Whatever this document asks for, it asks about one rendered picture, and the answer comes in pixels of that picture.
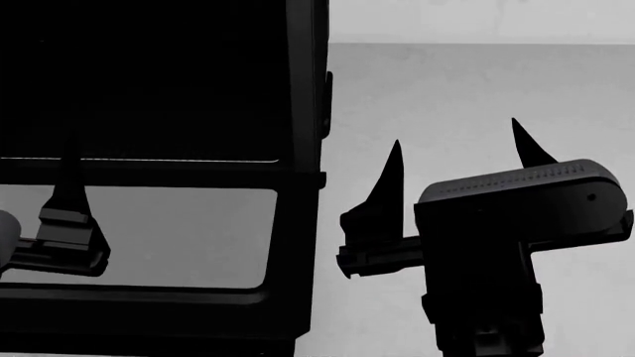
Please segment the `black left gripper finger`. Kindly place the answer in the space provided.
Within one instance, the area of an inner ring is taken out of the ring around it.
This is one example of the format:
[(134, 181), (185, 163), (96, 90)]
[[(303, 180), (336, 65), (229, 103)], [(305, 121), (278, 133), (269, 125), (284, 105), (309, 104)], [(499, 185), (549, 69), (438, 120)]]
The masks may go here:
[(39, 213), (38, 248), (50, 270), (78, 276), (101, 276), (108, 265), (110, 247), (88, 202), (79, 136), (72, 132), (63, 142), (51, 198)]

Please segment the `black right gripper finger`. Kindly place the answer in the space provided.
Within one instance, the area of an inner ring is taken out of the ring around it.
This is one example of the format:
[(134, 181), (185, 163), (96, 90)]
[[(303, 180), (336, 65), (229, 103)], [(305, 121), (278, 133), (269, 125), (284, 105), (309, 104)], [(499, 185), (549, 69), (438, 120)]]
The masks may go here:
[(344, 233), (345, 249), (369, 249), (403, 238), (404, 163), (398, 140), (368, 197), (342, 213), (339, 224)]
[(511, 123), (516, 151), (524, 168), (548, 166), (558, 162), (533, 139), (516, 118), (511, 118)]

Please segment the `black toaster oven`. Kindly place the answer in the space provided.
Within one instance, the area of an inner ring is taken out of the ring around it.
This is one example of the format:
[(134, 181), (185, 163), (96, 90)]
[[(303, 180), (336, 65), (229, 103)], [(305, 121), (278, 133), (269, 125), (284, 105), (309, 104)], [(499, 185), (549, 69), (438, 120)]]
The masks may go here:
[(0, 0), (0, 158), (319, 168), (329, 0)]

